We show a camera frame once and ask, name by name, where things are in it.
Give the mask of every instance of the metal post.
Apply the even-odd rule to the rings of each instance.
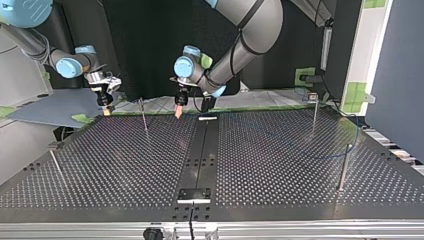
[[[339,191],[344,191],[344,184],[346,180],[347,175],[347,169],[349,167],[349,161],[350,161],[350,150],[352,149],[352,144],[348,144],[346,147],[346,155],[343,162],[343,170],[342,170],[342,176],[340,177],[340,183],[339,183]]]
[[[314,128],[315,128],[315,124],[317,122],[317,117],[318,117],[318,108],[319,108],[319,100],[316,101],[315,103],[315,113],[314,113]]]

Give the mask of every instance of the gray panel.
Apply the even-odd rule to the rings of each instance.
[[[73,120],[72,115],[95,117],[100,113],[97,96],[91,89],[69,89],[56,90],[53,95],[31,103],[7,117],[22,122],[81,128],[85,124]]]
[[[366,115],[368,124],[419,160],[424,160],[423,8],[421,0],[393,2],[372,90],[376,103]]]
[[[172,220],[195,121],[148,117],[146,134],[141,117],[101,118],[56,153],[60,169],[48,158],[2,186],[0,222]]]

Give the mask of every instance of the black cable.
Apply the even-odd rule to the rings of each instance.
[[[189,219],[189,222],[188,222],[188,225],[190,227],[191,240],[195,240],[196,239],[195,236],[194,236],[194,229],[193,229],[193,222],[192,222],[192,219],[193,219],[193,207],[194,207],[194,203],[193,203],[193,206],[191,207],[190,219]]]
[[[231,48],[231,55],[230,55],[230,68],[231,68],[231,74],[233,74],[233,77],[235,77],[237,74],[234,71],[234,54],[236,51],[236,46],[238,41],[240,40],[242,34],[242,30],[240,29],[239,34],[237,35],[236,41],[233,44],[233,47]]]
[[[7,49],[7,50],[5,50],[3,52],[0,52],[0,55],[5,54],[5,53],[8,53],[8,52],[11,52],[11,51],[13,51],[13,50],[15,50],[17,48],[18,48],[18,46],[14,46],[13,48],[10,48],[10,49]]]
[[[196,102],[196,93],[197,93],[197,91],[198,90],[200,90],[200,88],[196,88],[196,91],[194,91],[194,94],[193,94],[193,103],[194,103],[194,107],[196,108],[196,110],[197,111],[199,111],[200,113],[202,113],[202,110],[200,110],[198,107],[197,107],[197,102]]]

